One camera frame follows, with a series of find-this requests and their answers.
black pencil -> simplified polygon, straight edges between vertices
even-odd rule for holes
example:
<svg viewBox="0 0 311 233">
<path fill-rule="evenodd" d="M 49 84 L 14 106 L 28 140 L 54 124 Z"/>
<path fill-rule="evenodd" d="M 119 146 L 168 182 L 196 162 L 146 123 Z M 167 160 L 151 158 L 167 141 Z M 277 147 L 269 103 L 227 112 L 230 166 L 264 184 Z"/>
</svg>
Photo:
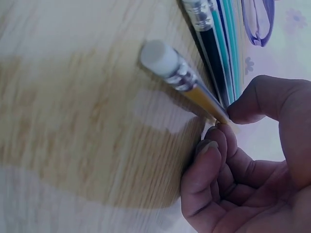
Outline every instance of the black pencil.
<svg viewBox="0 0 311 233">
<path fill-rule="evenodd" d="M 226 108 L 230 105 L 228 87 L 209 4 L 207 0 L 182 0 L 182 3 L 196 31 L 204 64 L 214 82 L 220 104 Z"/>
</svg>

purple flower pattern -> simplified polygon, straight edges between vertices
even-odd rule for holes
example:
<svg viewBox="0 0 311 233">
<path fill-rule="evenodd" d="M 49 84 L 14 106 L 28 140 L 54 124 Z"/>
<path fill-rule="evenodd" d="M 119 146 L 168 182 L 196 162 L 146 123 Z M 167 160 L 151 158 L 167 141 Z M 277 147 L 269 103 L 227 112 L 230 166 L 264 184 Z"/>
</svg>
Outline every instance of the purple flower pattern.
<svg viewBox="0 0 311 233">
<path fill-rule="evenodd" d="M 250 57 L 247 57 L 245 59 L 245 64 L 246 64 L 246 67 L 245 67 L 245 75 L 248 75 L 249 72 L 253 72 L 254 71 L 254 62 L 251 60 Z"/>
<path fill-rule="evenodd" d="M 288 25 L 293 28 L 304 28 L 308 25 L 306 22 L 306 18 L 301 14 L 301 11 L 299 10 L 294 10 L 293 8 L 291 8 L 286 12 L 286 15 Z"/>
</svg>

metal ferrule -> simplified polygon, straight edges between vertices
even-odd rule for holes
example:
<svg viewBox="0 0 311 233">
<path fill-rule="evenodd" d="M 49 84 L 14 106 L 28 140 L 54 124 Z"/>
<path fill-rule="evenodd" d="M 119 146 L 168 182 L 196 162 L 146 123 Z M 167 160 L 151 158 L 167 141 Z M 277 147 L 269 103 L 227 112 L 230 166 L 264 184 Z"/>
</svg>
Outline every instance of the metal ferrule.
<svg viewBox="0 0 311 233">
<path fill-rule="evenodd" d="M 218 10 L 217 2 L 216 0 L 207 0 L 209 8 L 211 11 L 216 11 Z"/>
<path fill-rule="evenodd" d="M 198 77 L 180 54 L 178 54 L 178 59 L 179 67 L 177 70 L 169 77 L 163 77 L 163 79 L 177 91 L 190 91 L 194 88 Z"/>
<path fill-rule="evenodd" d="M 198 0 L 196 2 L 185 2 L 182 0 L 182 3 L 196 31 L 204 32 L 214 26 L 208 0 Z"/>
</svg>

white eraser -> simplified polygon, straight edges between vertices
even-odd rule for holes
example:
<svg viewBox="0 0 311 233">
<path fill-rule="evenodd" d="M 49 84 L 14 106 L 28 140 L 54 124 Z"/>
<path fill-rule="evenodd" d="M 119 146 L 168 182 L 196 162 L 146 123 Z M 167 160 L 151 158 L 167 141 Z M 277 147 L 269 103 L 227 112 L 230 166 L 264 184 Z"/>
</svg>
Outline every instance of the white eraser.
<svg viewBox="0 0 311 233">
<path fill-rule="evenodd" d="M 147 42 L 140 54 L 140 62 L 153 73 L 167 77 L 178 69 L 176 51 L 161 40 Z"/>
</svg>

wooden table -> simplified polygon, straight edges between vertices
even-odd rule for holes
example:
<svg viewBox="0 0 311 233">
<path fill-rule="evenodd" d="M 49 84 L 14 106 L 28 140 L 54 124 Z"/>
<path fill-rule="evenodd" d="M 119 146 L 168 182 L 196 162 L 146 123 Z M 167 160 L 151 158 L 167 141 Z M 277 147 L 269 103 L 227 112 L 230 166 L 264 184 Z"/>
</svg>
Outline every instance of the wooden table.
<svg viewBox="0 0 311 233">
<path fill-rule="evenodd" d="M 207 81 L 175 0 L 0 1 L 1 232 L 194 232 L 179 181 L 205 120 L 142 69 L 150 39 Z"/>
</svg>

